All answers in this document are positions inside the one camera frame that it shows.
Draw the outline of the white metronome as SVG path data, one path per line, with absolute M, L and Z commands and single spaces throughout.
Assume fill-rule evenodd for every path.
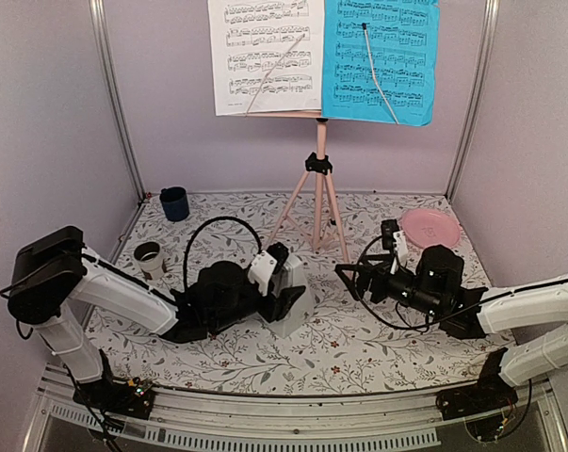
M 283 308 L 268 327 L 277 336 L 285 338 L 300 328 L 315 310 L 315 300 L 301 259 L 290 254 L 280 271 L 271 276 L 269 285 Z

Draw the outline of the pink music stand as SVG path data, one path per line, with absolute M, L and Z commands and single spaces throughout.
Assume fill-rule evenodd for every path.
M 316 150 L 306 159 L 302 174 L 304 179 L 313 179 L 315 182 L 314 225 L 312 231 L 305 237 L 314 250 L 324 247 L 329 242 L 343 243 L 345 237 L 333 184 L 333 167 L 326 153 L 327 124 L 331 119 L 322 115 L 321 108 L 317 111 L 259 113 L 238 117 L 249 116 L 307 117 L 316 121 Z

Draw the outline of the sheet music paper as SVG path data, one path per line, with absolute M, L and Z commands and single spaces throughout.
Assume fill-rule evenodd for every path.
M 321 108 L 325 3 L 209 1 L 218 116 Z

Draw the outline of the blue cloth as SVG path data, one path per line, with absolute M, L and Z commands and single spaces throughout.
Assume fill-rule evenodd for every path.
M 327 1 L 322 115 L 429 125 L 439 23 L 438 1 Z

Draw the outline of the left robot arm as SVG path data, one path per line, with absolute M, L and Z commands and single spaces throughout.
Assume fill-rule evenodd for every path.
M 202 269 L 190 287 L 165 295 L 104 261 L 74 226 L 20 249 L 11 283 L 0 296 L 15 320 L 40 335 L 103 409 L 122 401 L 122 388 L 83 333 L 70 300 L 123 316 L 174 344 L 217 335 L 251 315 L 260 315 L 271 331 L 286 337 L 314 313 L 300 259 L 281 243 L 260 250 L 248 267 L 218 261 Z

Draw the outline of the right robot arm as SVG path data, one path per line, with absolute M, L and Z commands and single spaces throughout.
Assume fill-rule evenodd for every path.
M 469 402 L 490 410 L 506 393 L 528 379 L 568 364 L 568 273 L 514 287 L 462 285 L 464 260 L 436 245 L 423 250 L 415 271 L 401 266 L 395 254 L 364 255 L 356 264 L 338 264 L 334 271 L 357 301 L 366 292 L 378 303 L 393 299 L 424 314 L 447 335 L 480 339 L 526 326 L 556 324 L 556 328 L 523 345 L 490 354 L 481 381 L 469 391 Z

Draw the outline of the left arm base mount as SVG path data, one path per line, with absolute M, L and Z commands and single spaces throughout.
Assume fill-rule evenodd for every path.
M 128 382 L 101 379 L 76 383 L 73 401 L 101 412 L 148 420 L 154 406 L 152 384 L 139 378 Z

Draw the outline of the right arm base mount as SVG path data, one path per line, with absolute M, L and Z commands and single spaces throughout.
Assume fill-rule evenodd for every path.
M 474 416 L 464 422 L 467 433 L 480 443 L 499 440 L 518 402 L 516 391 L 503 381 L 479 381 L 436 394 L 435 405 L 444 420 Z

